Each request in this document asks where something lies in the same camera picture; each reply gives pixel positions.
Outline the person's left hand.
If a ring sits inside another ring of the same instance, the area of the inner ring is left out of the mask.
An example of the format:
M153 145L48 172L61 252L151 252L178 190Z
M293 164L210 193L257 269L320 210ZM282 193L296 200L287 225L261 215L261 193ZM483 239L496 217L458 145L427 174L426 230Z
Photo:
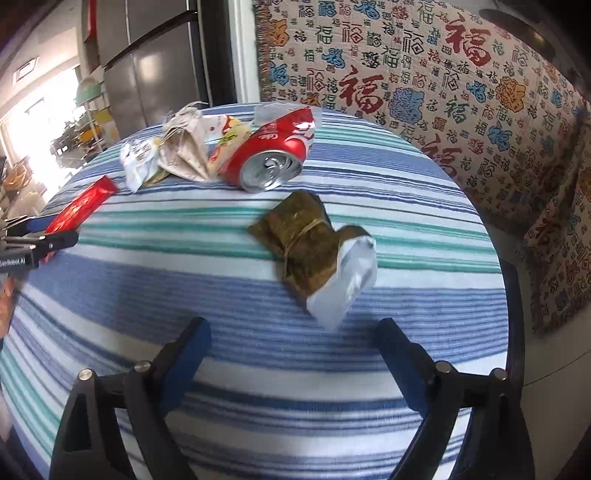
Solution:
M8 276L0 294L0 338L3 339L9 331L15 307L14 280Z

